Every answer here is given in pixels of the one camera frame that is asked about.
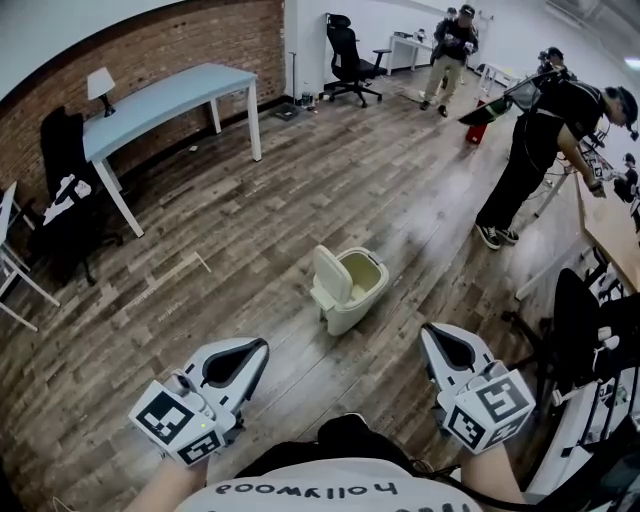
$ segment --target white table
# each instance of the white table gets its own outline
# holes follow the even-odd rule
[[[491,90],[493,89],[493,84],[498,81],[498,78],[502,77],[503,81],[508,81],[507,87],[513,87],[520,80],[520,76],[513,71],[511,68],[505,68],[503,66],[498,66],[496,64],[484,64],[484,69],[482,70],[482,75],[480,76],[480,82],[478,83],[478,97],[477,100],[487,101],[486,98],[491,98]]]
[[[51,295],[45,292],[42,288],[40,288],[34,281],[32,281],[21,269],[18,265],[16,265],[11,258],[7,256],[7,254],[3,250],[3,245],[7,240],[7,232],[9,230],[9,222],[11,218],[11,208],[13,206],[13,197],[16,193],[17,183],[14,182],[4,193],[4,197],[2,198],[2,204],[0,207],[0,272],[4,273],[4,269],[8,267],[11,270],[8,274],[5,274],[5,280],[0,286],[0,297],[4,294],[4,292],[9,288],[11,283],[15,280],[16,277],[20,276],[24,279],[34,290],[36,290],[40,295],[42,295],[45,299],[51,302],[54,306],[60,307],[60,302],[54,299]],[[27,322],[20,315],[9,309],[2,302],[0,302],[0,309],[7,313],[8,315],[15,318],[18,322],[25,325],[32,331],[37,332],[38,328],[35,327],[30,322]]]
[[[258,126],[257,75],[218,64],[206,63],[160,80],[114,105],[115,114],[101,113],[84,124],[84,156],[96,172],[114,203],[138,237],[144,231],[122,199],[122,187],[107,161],[108,156],[136,137],[156,126],[208,103],[216,133],[220,116],[216,99],[232,92],[247,90],[247,111],[253,159],[262,159]]]
[[[629,368],[622,372],[620,386],[624,387],[629,394],[633,388],[634,369]],[[592,457],[584,448],[580,446],[580,441],[589,421],[589,414],[594,400],[598,400],[590,432],[599,437],[606,424],[609,409],[596,397],[597,384],[591,383],[582,388],[571,398],[562,414],[562,419],[558,425],[551,445],[547,450],[544,459],[536,474],[527,488],[527,493],[548,496],[558,487],[571,478],[586,462]],[[613,432],[622,422],[629,412],[629,404],[623,403],[614,406],[609,425],[609,432]],[[571,450],[569,456],[563,457],[565,450]]]
[[[416,64],[418,62],[418,53],[420,50],[427,50],[431,52],[433,47],[427,43],[421,43],[417,39],[407,39],[406,37],[400,36],[391,36],[391,53],[389,54],[389,58],[387,59],[387,75],[391,75],[391,71],[393,70],[393,56],[396,53],[397,45],[406,45],[410,46],[413,49],[413,61],[411,64],[411,71],[416,70]]]

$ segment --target light blue desk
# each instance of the light blue desk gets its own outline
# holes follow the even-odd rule
[[[93,163],[98,176],[138,237],[144,231],[122,199],[122,187],[107,161],[108,156],[136,137],[156,126],[209,103],[216,133],[220,133],[220,117],[216,98],[235,91],[247,90],[247,111],[253,159],[262,159],[258,126],[257,75],[218,64],[201,64],[160,80],[127,96],[114,105],[115,114],[101,113],[84,123],[84,156]]]

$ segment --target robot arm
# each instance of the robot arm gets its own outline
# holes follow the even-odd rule
[[[153,381],[129,419],[183,466],[233,443],[269,358],[267,342],[235,338],[201,347],[165,384]]]
[[[520,372],[496,361],[475,334],[445,324],[420,332],[427,372],[439,389],[436,420],[475,454],[515,435],[535,400]]]

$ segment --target white t-shirt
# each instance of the white t-shirt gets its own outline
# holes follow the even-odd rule
[[[178,512],[481,512],[466,494],[377,459],[331,459],[210,485]]]

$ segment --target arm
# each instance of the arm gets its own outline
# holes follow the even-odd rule
[[[436,27],[436,31],[433,34],[433,37],[438,43],[441,43],[444,40],[444,35],[447,31],[447,20],[442,20],[438,23]]]
[[[476,53],[479,49],[480,40],[479,40],[478,31],[476,30],[476,27],[472,27],[471,29],[473,30],[473,40],[471,41],[473,43],[472,53]]]
[[[580,151],[578,150],[578,140],[571,133],[571,130],[565,124],[560,130],[558,135],[558,147],[564,156],[569,160],[569,163],[582,174],[582,178],[587,186],[591,189],[597,184],[597,180],[591,171],[591,167],[584,161]]]
[[[169,457],[125,512],[173,512],[189,496],[206,485],[209,459],[183,468]]]
[[[467,452],[462,461],[462,483],[497,500],[525,503],[503,444],[480,455]],[[494,512],[498,509],[484,505],[483,510]]]

